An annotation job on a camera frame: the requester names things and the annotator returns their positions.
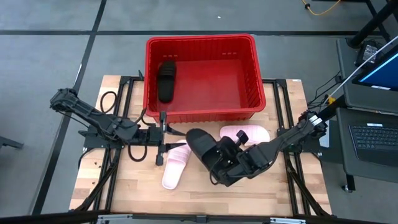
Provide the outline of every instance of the pink slide sandal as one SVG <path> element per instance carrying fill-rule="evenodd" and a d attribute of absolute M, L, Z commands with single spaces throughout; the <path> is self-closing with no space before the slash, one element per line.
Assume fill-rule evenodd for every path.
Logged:
<path fill-rule="evenodd" d="M 268 131 L 259 125 L 231 125 L 224 126 L 220 130 L 220 137 L 223 136 L 230 137 L 233 141 L 238 141 L 238 137 L 236 137 L 236 133 L 238 131 L 244 131 L 249 140 L 245 144 L 245 146 L 251 146 L 253 144 L 259 144 L 260 142 L 269 142 L 270 136 Z"/>
<path fill-rule="evenodd" d="M 187 143 L 186 140 L 179 140 L 177 143 Z M 176 147 L 168 152 L 166 168 L 164 170 L 162 185 L 164 188 L 173 190 L 180 181 L 182 171 L 187 165 L 191 149 L 188 144 Z"/>

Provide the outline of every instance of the blue screen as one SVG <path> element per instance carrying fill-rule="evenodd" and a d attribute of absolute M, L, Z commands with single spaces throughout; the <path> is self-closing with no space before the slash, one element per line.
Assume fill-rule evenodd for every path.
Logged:
<path fill-rule="evenodd" d="M 375 68 L 359 82 L 386 88 L 398 88 L 398 54 Z"/>

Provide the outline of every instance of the metal pole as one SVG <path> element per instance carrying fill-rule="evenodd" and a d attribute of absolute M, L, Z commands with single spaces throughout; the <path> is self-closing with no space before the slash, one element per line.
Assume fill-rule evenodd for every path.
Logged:
<path fill-rule="evenodd" d="M 351 40 L 348 45 L 357 48 L 382 22 L 398 8 L 398 0 L 390 0 Z"/>

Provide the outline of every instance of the black slide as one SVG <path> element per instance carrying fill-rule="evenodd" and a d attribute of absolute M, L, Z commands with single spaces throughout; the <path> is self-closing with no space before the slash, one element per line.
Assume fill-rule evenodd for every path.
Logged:
<path fill-rule="evenodd" d="M 176 72 L 177 68 L 174 61 L 166 61 L 159 68 L 157 97 L 162 103 L 170 103 L 173 100 Z"/>

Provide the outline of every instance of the floor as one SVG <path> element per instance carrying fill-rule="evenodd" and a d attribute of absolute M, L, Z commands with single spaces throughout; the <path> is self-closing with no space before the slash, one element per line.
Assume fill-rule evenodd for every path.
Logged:
<path fill-rule="evenodd" d="M 381 0 L 372 2 L 377 11 L 385 5 Z M 30 213 L 62 118 L 49 109 L 49 100 L 58 88 L 73 86 L 82 58 L 84 76 L 79 97 L 93 105 L 103 75 L 136 75 L 139 69 L 143 71 L 146 41 L 164 34 L 157 30 L 356 31 L 372 18 L 365 3 L 355 2 L 341 3 L 327 15 L 315 17 L 299 0 L 251 0 L 250 4 L 243 0 L 107 0 L 98 30 L 154 31 L 97 35 L 91 54 L 85 51 L 94 36 L 2 32 L 92 30 L 100 3 L 101 0 L 0 1 L 0 136 L 25 144 L 21 151 L 1 149 L 0 217 Z M 332 5 L 310 3 L 317 12 Z M 391 36 L 398 34 L 393 17 L 384 25 Z M 301 79 L 307 99 L 312 99 L 316 88 L 339 70 L 337 36 L 265 33 L 254 38 L 263 78 Z M 83 138 L 77 133 L 80 129 L 82 126 L 76 122 L 68 126 L 44 213 L 68 209 L 83 145 Z M 391 212 L 398 210 L 396 184 L 355 177 L 357 191 L 347 194 L 340 189 L 345 182 L 340 165 L 324 163 L 323 173 L 333 214 L 396 222 L 398 214 Z"/>

